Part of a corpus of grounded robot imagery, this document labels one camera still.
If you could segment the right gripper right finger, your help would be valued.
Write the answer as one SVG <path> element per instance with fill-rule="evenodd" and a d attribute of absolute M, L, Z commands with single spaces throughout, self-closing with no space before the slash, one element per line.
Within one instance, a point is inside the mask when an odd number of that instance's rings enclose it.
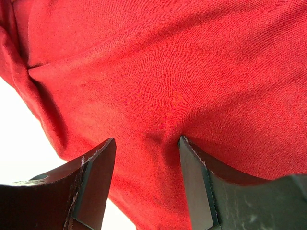
<path fill-rule="evenodd" d="M 306 175 L 265 180 L 210 156 L 185 136 L 178 145 L 194 230 L 306 229 Z"/>

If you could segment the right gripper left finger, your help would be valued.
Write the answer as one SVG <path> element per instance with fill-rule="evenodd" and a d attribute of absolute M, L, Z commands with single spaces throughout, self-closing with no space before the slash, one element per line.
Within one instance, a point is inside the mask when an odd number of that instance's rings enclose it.
<path fill-rule="evenodd" d="M 0 186 L 2 230 L 99 230 L 115 165 L 109 138 L 28 181 Z"/>

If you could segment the dark red t shirt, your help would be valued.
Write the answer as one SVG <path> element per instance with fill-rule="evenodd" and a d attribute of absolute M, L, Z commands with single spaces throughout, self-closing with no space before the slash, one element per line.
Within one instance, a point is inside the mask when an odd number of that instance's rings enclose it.
<path fill-rule="evenodd" d="M 191 228 L 181 136 L 307 172 L 304 0 L 3 0 L 0 75 L 62 159 L 116 140 L 109 197 L 139 230 Z"/>

